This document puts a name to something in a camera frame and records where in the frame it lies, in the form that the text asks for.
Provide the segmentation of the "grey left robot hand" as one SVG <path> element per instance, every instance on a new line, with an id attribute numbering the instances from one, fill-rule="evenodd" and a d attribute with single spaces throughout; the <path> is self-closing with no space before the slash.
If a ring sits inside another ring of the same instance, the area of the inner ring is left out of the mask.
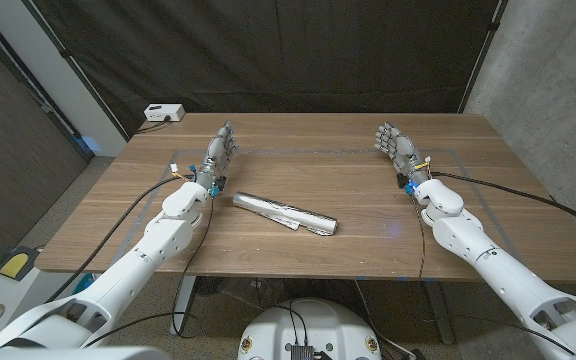
<path id="1" fill-rule="evenodd" d="M 210 141 L 203 162 L 195 171 L 195 182 L 203 186 L 211 197 L 225 188 L 226 174 L 234 153 L 238 149 L 230 120 L 227 120 Z"/>

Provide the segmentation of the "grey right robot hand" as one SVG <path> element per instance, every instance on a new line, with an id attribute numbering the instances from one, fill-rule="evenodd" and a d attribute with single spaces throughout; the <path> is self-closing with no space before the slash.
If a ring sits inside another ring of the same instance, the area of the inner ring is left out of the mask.
<path id="1" fill-rule="evenodd" d="M 385 122 L 379 126 L 375 137 L 374 147 L 390 158 L 397 173 L 397 184 L 408 194 L 413 194 L 419 185 L 432 178 L 429 169 L 431 158 L 423 158 L 401 130 Z"/>

